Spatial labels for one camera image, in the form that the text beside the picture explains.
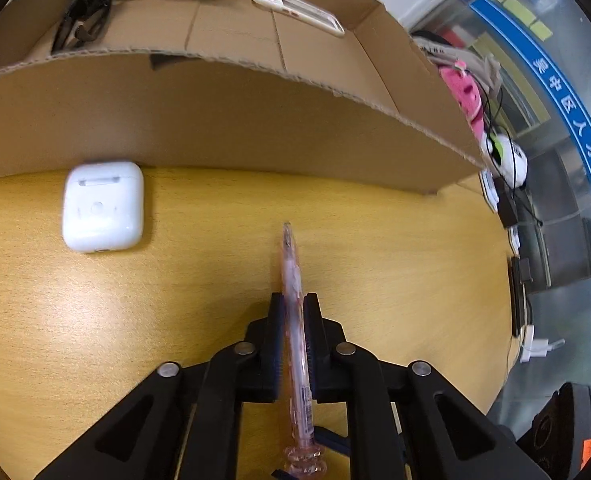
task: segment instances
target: pink plush toy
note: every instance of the pink plush toy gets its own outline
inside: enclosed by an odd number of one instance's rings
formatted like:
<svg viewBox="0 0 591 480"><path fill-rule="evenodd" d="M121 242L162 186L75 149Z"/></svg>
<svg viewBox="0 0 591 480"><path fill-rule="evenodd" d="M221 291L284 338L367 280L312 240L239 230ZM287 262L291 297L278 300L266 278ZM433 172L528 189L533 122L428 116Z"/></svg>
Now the pink plush toy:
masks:
<svg viewBox="0 0 591 480"><path fill-rule="evenodd" d="M481 142L484 136L482 98L475 79L466 71L466 63L457 61L453 66L441 66L438 70L451 94L460 104L475 138Z"/></svg>

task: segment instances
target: pink pen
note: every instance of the pink pen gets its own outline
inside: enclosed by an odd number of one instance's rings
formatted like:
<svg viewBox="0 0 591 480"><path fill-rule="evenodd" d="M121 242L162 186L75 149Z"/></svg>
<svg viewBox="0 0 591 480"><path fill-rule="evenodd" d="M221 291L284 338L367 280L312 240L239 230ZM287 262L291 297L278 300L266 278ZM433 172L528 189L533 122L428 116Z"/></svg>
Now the pink pen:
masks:
<svg viewBox="0 0 591 480"><path fill-rule="evenodd" d="M294 445L287 447L288 472L297 478L322 476L326 464L322 447L313 440L312 401L304 339L304 294L291 225L284 224L282 238L282 288L287 314L287 357L290 378L289 406Z"/></svg>

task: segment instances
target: metal screw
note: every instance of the metal screw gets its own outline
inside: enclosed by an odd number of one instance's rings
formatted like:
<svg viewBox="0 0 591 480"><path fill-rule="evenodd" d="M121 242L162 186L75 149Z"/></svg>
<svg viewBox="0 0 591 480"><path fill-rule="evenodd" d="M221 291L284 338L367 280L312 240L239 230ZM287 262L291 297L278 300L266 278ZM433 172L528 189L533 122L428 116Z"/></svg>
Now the metal screw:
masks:
<svg viewBox="0 0 591 480"><path fill-rule="evenodd" d="M255 346L253 343L249 343L248 341L240 341L234 347L234 350L238 355L249 355L255 352Z"/></svg>
<svg viewBox="0 0 591 480"><path fill-rule="evenodd" d="M340 355L353 355L355 353L355 347L351 343L345 341L336 346L336 351Z"/></svg>
<svg viewBox="0 0 591 480"><path fill-rule="evenodd" d="M178 365L176 365L175 363L162 363L159 367L158 367L158 375L162 376L162 377L175 377L176 375L178 375L178 372L180 371L180 367Z"/></svg>
<svg viewBox="0 0 591 480"><path fill-rule="evenodd" d="M424 361L416 361L411 366L411 370L413 370L414 374L419 375L420 377L424 377L431 373L431 365Z"/></svg>

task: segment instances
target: white phone case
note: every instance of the white phone case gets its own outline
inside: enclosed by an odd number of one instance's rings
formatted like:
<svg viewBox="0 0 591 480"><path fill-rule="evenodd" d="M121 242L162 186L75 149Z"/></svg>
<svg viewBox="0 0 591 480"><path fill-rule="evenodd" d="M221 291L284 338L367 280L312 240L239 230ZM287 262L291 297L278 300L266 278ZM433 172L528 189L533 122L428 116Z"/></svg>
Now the white phone case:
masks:
<svg viewBox="0 0 591 480"><path fill-rule="evenodd" d="M321 28L334 36L344 36L344 28L332 13L313 6L303 0L253 0L259 6L293 16L294 18Z"/></svg>

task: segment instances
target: triangular cutout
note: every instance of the triangular cutout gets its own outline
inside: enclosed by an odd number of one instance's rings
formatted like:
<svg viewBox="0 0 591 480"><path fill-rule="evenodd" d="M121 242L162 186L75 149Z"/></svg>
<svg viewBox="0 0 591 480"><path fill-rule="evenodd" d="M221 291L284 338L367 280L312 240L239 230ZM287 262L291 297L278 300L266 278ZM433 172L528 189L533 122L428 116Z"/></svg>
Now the triangular cutout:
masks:
<svg viewBox="0 0 591 480"><path fill-rule="evenodd" d="M97 440L95 449L121 462L127 462L153 405L154 396L147 395L140 399L127 415Z"/></svg>
<svg viewBox="0 0 591 480"><path fill-rule="evenodd" d="M459 460L469 460L491 451L495 445L468 416L466 416L449 397L435 396L435 403Z"/></svg>

